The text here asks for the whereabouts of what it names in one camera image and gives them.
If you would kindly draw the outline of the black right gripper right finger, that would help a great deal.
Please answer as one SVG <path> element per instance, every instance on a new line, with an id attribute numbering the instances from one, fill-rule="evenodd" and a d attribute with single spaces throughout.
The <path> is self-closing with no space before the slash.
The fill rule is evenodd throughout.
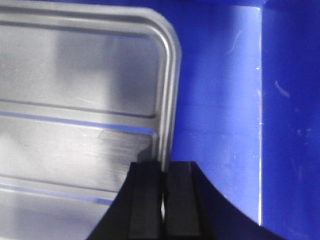
<path id="1" fill-rule="evenodd" d="M 279 240 L 231 204 L 194 161 L 173 161 L 166 176 L 165 239 Z"/>

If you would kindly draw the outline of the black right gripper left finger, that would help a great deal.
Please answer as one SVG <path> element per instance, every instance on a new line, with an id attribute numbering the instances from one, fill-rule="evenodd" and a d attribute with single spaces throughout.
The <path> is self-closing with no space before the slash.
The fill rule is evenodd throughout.
<path id="1" fill-rule="evenodd" d="M 116 198 L 88 240 L 161 240 L 162 171 L 157 161 L 132 162 Z"/>

